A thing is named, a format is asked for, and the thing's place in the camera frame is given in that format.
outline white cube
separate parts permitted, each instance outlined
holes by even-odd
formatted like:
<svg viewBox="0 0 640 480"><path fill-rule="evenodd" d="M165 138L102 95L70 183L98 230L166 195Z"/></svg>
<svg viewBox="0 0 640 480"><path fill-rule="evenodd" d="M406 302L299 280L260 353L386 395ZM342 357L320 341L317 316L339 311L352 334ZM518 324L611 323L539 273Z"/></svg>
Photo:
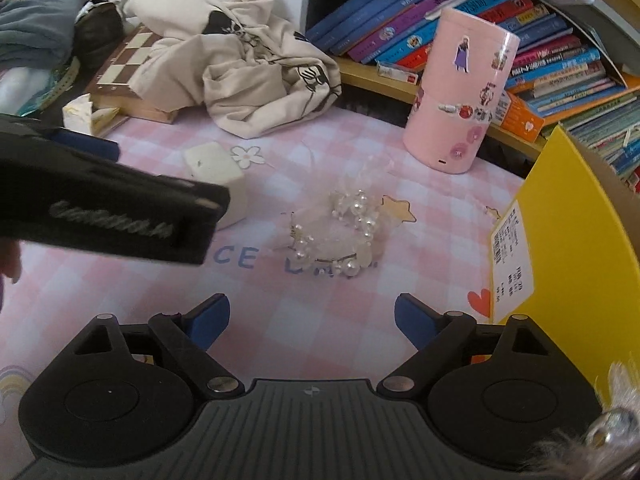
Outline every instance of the white cube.
<svg viewBox="0 0 640 480"><path fill-rule="evenodd" d="M226 214L218 222L218 229L224 229L246 217L248 199L244 173L227 150L217 142L209 142L186 150L184 160L195 180L229 188L231 202Z"/></svg>

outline human hand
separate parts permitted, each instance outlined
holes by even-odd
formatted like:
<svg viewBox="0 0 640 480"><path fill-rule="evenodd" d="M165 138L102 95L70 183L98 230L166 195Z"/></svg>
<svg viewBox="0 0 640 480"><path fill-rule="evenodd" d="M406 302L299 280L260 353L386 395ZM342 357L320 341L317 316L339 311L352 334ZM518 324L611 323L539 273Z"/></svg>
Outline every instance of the human hand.
<svg viewBox="0 0 640 480"><path fill-rule="evenodd" d="M4 275L17 283L21 274L22 262L18 240L0 238L0 277Z"/></svg>

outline pink tumbler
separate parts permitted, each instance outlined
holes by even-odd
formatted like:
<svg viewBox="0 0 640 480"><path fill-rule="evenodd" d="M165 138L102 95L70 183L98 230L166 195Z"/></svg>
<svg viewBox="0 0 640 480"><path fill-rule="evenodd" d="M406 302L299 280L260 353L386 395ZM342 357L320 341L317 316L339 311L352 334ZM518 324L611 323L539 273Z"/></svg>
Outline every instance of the pink tumbler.
<svg viewBox="0 0 640 480"><path fill-rule="evenodd" d="M435 170L468 171L519 44L516 35L493 23L443 10L404 131L409 153Z"/></svg>

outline red heart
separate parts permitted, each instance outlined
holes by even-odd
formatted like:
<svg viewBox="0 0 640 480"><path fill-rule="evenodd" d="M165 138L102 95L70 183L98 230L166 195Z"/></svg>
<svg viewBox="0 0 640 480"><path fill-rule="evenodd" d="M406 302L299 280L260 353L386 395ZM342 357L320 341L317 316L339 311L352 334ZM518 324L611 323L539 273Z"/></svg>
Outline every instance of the red heart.
<svg viewBox="0 0 640 480"><path fill-rule="evenodd" d="M466 299L478 314L482 314L484 317L491 315L491 293L486 288L480 292L480 296L475 292L468 293Z"/></svg>

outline purple book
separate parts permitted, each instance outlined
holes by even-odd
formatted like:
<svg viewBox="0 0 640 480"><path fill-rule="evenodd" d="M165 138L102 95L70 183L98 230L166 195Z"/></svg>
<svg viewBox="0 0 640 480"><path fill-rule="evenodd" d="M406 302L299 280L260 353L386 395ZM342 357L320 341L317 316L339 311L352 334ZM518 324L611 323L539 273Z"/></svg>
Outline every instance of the purple book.
<svg viewBox="0 0 640 480"><path fill-rule="evenodd" d="M425 14L433 12L438 6L448 0L423 0L416 6L411 7L399 16L396 16L389 23L374 31L364 40L358 43L349 51L351 59L361 62L371 52L377 50L391 40L396 34L407 30L414 23L423 19Z"/></svg>

